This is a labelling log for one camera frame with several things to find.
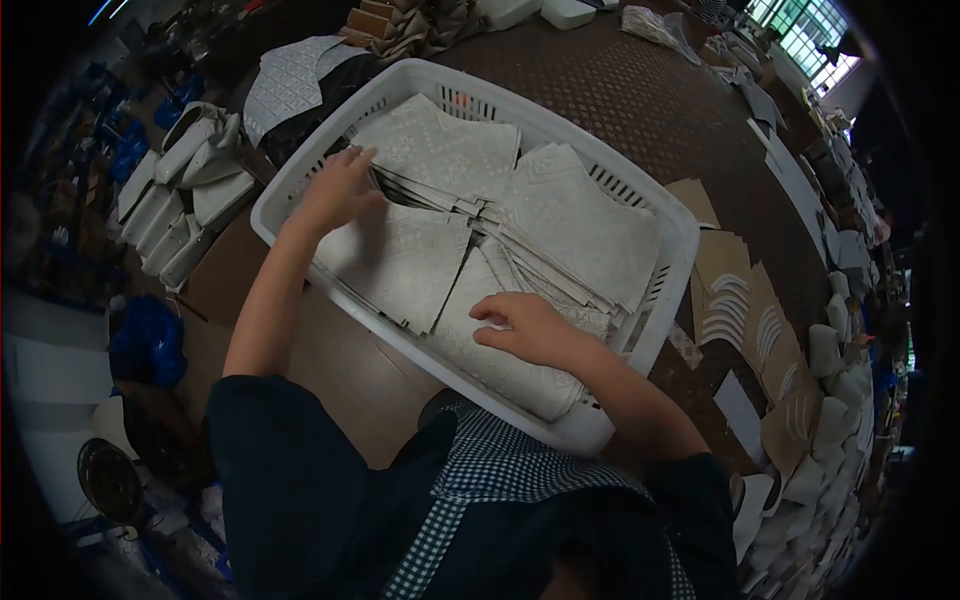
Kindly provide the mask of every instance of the blue gingham fabric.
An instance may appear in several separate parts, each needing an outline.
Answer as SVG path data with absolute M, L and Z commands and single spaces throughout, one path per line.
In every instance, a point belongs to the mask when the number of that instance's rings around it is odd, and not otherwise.
M 640 483 L 596 461 L 561 454 L 469 402 L 445 408 L 457 432 L 430 493 L 436 498 L 382 597 L 419 598 L 433 578 L 467 507 L 476 502 L 542 502 L 583 488 L 624 488 L 650 502 Z M 664 530 L 670 552 L 671 598 L 695 600 L 693 586 Z

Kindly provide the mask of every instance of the blue plastic bag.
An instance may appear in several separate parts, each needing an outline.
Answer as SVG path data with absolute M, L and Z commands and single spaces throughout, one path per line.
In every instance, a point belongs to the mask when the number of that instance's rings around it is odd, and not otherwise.
M 143 123 L 136 119 L 127 126 L 123 137 L 117 142 L 116 156 L 109 169 L 110 178 L 117 183 L 126 183 L 140 158 L 144 157 L 148 150 L 150 142 L 147 141 L 146 130 Z
M 110 340 L 110 368 L 117 379 L 173 390 L 186 372 L 183 319 L 147 294 L 131 298 L 127 320 Z
M 183 103 L 184 106 L 200 100 L 204 95 L 206 88 L 204 78 L 200 74 L 194 74 L 190 79 L 177 86 L 174 95 Z M 177 124 L 183 110 L 174 105 L 170 98 L 165 99 L 154 111 L 154 123 L 162 129 L 169 130 Z

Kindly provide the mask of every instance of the hand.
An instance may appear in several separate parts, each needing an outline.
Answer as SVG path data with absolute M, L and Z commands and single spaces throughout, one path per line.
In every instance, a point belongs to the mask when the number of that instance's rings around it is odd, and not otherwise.
M 297 213 L 307 227 L 327 232 L 340 228 L 372 206 L 383 204 L 383 194 L 367 176 L 376 148 L 351 146 L 327 158 L 324 168 L 306 190 Z
M 585 348 L 603 346 L 598 338 L 568 323 L 549 302 L 537 294 L 501 292 L 477 302 L 470 316 L 511 329 L 480 327 L 473 341 L 513 356 L 563 371 L 572 371 Z

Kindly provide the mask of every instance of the plastic bag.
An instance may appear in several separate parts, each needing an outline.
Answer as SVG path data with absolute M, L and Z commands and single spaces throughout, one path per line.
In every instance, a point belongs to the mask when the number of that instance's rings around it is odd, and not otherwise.
M 150 294 L 130 299 L 127 320 L 110 340 L 109 349 L 116 379 L 173 390 L 186 372 L 183 319 Z
M 673 48 L 690 62 L 700 64 L 700 57 L 686 43 L 682 12 L 660 16 L 646 7 L 628 6 L 620 18 L 620 31 Z
M 177 89 L 174 90 L 174 95 L 186 106 L 195 100 L 200 100 L 205 90 L 204 78 L 195 74 L 178 85 Z M 183 109 L 175 105 L 173 100 L 167 98 L 154 111 L 154 123 L 162 129 L 169 130 L 177 124 L 181 114 L 183 114 Z
M 140 158 L 150 150 L 147 133 L 139 119 L 133 120 L 123 132 L 123 137 L 117 142 L 116 156 L 110 164 L 109 176 L 117 183 L 126 183 L 136 168 Z

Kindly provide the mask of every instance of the brown patterned table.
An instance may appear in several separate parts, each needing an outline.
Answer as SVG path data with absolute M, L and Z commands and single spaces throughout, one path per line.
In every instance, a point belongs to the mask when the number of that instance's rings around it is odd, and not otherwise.
M 567 32 L 537 19 L 475 36 L 434 60 L 553 110 L 660 183 L 699 178 L 720 225 L 744 239 L 752 262 L 763 261 L 806 351 L 807 329 L 824 321 L 827 271 L 763 162 L 766 153 L 746 123 L 746 103 L 705 65 L 694 66 L 672 50 L 620 32 L 619 14 L 600 12 L 589 25 Z M 687 332 L 689 302 L 687 292 L 677 315 Z M 721 460 L 746 474 L 752 463 L 735 441 L 732 449 L 712 394 L 729 369 L 760 411 L 763 393 L 733 347 L 715 341 L 702 350 L 704 360 L 694 373 L 677 363 L 676 352 L 665 349 L 651 379 L 694 418 Z

